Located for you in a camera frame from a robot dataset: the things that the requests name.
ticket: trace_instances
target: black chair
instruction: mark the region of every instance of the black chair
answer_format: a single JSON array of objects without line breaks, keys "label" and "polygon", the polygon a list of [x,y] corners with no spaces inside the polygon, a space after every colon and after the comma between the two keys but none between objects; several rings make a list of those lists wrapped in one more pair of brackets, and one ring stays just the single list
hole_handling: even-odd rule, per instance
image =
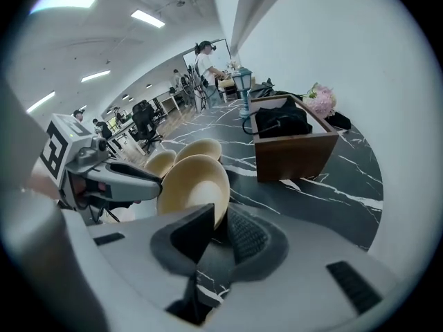
[{"label": "black chair", "polygon": [[150,145],[154,142],[161,142],[163,136],[156,133],[157,124],[152,120],[154,117],[154,110],[147,102],[140,102],[132,107],[132,119],[137,127],[137,134],[139,140],[146,140],[142,149],[146,147],[146,152],[149,153]]}]

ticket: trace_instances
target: blue lamp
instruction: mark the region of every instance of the blue lamp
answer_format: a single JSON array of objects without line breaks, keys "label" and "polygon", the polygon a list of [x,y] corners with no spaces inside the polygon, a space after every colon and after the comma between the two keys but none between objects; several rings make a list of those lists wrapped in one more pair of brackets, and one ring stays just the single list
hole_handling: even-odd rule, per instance
[{"label": "blue lamp", "polygon": [[243,108],[240,109],[240,117],[243,119],[249,118],[248,90],[251,89],[251,75],[252,71],[244,67],[231,75],[237,91],[242,96]]}]

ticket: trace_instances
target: ceiling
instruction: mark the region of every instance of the ceiling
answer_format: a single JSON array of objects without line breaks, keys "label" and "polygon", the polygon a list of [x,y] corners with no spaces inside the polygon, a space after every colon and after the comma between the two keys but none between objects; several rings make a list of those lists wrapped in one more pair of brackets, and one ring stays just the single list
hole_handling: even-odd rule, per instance
[{"label": "ceiling", "polygon": [[[70,114],[84,105],[105,108],[136,80],[127,75],[166,42],[180,38],[180,31],[189,26],[217,19],[213,0],[183,0],[182,7],[177,1],[96,0],[89,9],[53,8],[31,14],[8,60],[12,89],[26,109],[55,91],[54,98],[32,112],[35,118]],[[138,9],[165,26],[156,28],[132,18]],[[110,74],[80,83],[84,76],[105,70]]]}]

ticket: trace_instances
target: person with headset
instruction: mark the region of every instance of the person with headset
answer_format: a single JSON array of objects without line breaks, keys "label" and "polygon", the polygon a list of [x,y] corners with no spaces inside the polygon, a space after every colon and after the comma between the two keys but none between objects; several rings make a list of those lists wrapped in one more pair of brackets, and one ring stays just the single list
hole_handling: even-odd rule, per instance
[{"label": "person with headset", "polygon": [[215,68],[209,58],[209,55],[213,53],[213,50],[215,50],[215,47],[213,47],[209,41],[202,41],[200,44],[195,44],[195,54],[197,55],[195,64],[197,72],[207,81],[207,83],[204,82],[203,88],[206,93],[209,108],[222,103],[222,99],[220,98],[215,83],[215,77],[217,76],[221,79],[226,78],[226,74]]}]

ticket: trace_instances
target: desk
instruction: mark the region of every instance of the desk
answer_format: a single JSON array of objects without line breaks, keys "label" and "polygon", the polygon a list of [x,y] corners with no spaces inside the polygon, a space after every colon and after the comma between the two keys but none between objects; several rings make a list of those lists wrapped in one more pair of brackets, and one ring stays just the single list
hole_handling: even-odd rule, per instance
[{"label": "desk", "polygon": [[[231,202],[323,225],[367,250],[379,227],[383,184],[377,159],[359,130],[337,129],[340,138],[316,178],[258,183],[252,136],[243,132],[238,114],[242,105],[236,100],[206,109],[163,139],[162,147],[178,153],[198,139],[220,141]],[[223,292],[229,288],[224,275],[234,264],[229,244],[220,237],[213,240],[198,264],[199,284],[211,292],[200,290],[199,299],[210,306],[223,300]]]},{"label": "desk", "polygon": [[[179,105],[177,104],[177,101],[176,101],[175,98],[174,98],[174,97],[177,96],[178,94],[180,94],[180,93],[179,93],[179,92],[176,92],[174,95],[171,95],[170,97],[164,99],[163,101],[160,101],[160,104],[161,104],[161,106],[163,107],[163,110],[165,111],[166,114],[168,114],[169,112],[171,112],[171,110],[173,110],[173,108],[176,107],[176,108],[177,108],[177,111],[179,111],[179,113],[180,113],[180,115],[181,115]],[[165,105],[164,105],[164,102],[166,102],[166,101],[169,101],[169,102],[173,101],[174,106],[171,107],[171,108],[169,108],[169,109],[166,109],[166,107],[165,107]]]},{"label": "desk", "polygon": [[117,154],[119,154],[119,153],[118,153],[118,149],[117,149],[117,147],[112,143],[112,140],[113,140],[113,139],[116,139],[117,137],[119,137],[119,136],[121,136],[121,135],[123,135],[123,134],[126,134],[126,139],[127,139],[127,141],[128,141],[133,147],[135,147],[135,148],[140,152],[140,154],[142,154],[143,156],[146,155],[146,153],[143,151],[143,149],[140,147],[140,145],[138,145],[138,143],[134,140],[134,138],[132,138],[132,135],[129,134],[129,130],[130,130],[134,125],[135,125],[135,123],[134,123],[134,121],[133,121],[132,119],[131,119],[131,120],[128,120],[127,122],[125,122],[125,123],[122,124],[121,129],[119,129],[118,131],[116,131],[116,132],[113,134],[113,136],[110,137],[110,138],[107,140],[108,144],[109,144],[114,150],[117,151]]},{"label": "desk", "polygon": [[[251,87],[254,86],[254,85],[255,85],[255,76],[253,76],[251,78]],[[229,79],[226,79],[226,80],[223,80],[223,81],[219,82],[219,89],[222,92],[223,99],[224,99],[225,103],[228,102],[228,99],[226,98],[225,89],[227,87],[232,87],[232,86],[235,86],[235,82],[234,82],[234,79],[231,78],[231,77]]]}]

